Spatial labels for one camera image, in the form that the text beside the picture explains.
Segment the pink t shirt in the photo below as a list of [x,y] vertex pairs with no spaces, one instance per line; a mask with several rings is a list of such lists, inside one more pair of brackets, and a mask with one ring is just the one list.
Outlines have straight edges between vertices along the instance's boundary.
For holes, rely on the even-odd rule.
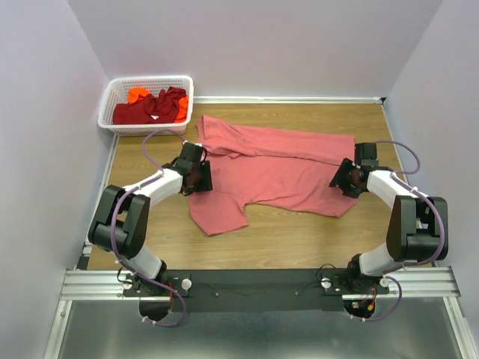
[[239,126],[208,116],[197,130],[213,188],[189,197],[189,214],[208,236],[248,226],[249,204],[336,218],[356,204],[329,185],[343,159],[354,155],[351,135]]

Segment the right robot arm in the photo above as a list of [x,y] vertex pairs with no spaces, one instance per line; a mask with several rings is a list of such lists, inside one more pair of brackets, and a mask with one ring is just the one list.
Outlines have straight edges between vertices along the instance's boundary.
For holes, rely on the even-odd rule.
[[341,273],[347,286],[380,282],[384,274],[407,266],[422,266],[448,255],[448,204],[431,197],[379,164],[375,142],[355,145],[354,159],[343,159],[329,185],[353,199],[375,194],[390,209],[385,242],[372,251],[356,254]]

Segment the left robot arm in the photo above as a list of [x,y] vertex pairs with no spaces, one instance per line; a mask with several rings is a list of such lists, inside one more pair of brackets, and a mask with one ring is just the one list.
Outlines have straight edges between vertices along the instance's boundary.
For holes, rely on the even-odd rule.
[[109,185],[100,197],[88,241],[115,255],[121,265],[147,283],[166,286],[167,265],[145,244],[150,209],[164,199],[211,191],[207,149],[185,142],[180,155],[141,182]]

